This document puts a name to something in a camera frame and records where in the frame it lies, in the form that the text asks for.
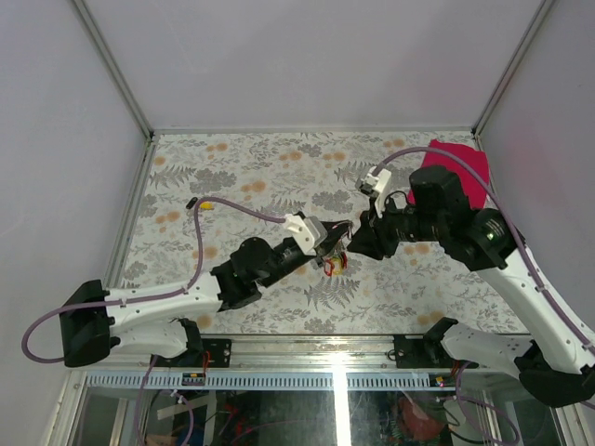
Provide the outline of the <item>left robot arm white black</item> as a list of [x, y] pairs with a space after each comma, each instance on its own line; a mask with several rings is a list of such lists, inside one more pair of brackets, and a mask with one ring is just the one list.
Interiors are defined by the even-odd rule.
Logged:
[[197, 364], [204, 354], [200, 317], [258, 301], [262, 289], [332, 253], [350, 222], [308, 218], [287, 228], [291, 236], [278, 245], [251, 237], [226, 262], [188, 282], [138, 289], [108, 289], [99, 280], [83, 283], [59, 316], [64, 364], [89, 366], [113, 353]]

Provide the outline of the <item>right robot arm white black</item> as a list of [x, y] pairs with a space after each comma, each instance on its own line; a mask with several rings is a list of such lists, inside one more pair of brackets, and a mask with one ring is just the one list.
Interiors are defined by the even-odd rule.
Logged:
[[594, 396], [594, 333], [540, 278], [533, 255], [501, 212], [473, 209], [459, 176], [441, 165], [409, 177], [414, 203], [397, 208], [389, 195], [391, 173], [370, 170], [357, 183], [370, 202], [348, 250], [376, 260], [399, 243], [436, 242], [454, 260], [487, 282], [514, 311], [530, 338], [479, 331], [443, 317], [423, 336], [434, 366], [470, 361], [520, 381], [551, 408]]

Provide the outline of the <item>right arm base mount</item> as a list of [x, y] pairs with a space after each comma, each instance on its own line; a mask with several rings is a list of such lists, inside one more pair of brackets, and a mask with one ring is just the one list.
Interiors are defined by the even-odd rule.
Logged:
[[454, 360], [441, 342], [448, 329], [458, 321], [442, 317], [423, 335], [394, 334], [392, 349], [386, 353], [398, 369], [441, 369], [452, 368]]

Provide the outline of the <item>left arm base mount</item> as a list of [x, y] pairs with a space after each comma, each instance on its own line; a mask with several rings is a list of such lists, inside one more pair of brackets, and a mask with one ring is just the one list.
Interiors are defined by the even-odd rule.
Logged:
[[173, 320], [175, 328], [181, 328], [186, 339], [181, 342], [182, 351], [172, 357], [152, 354], [157, 367], [184, 368], [229, 368], [232, 341], [229, 338], [203, 338], [195, 321]]

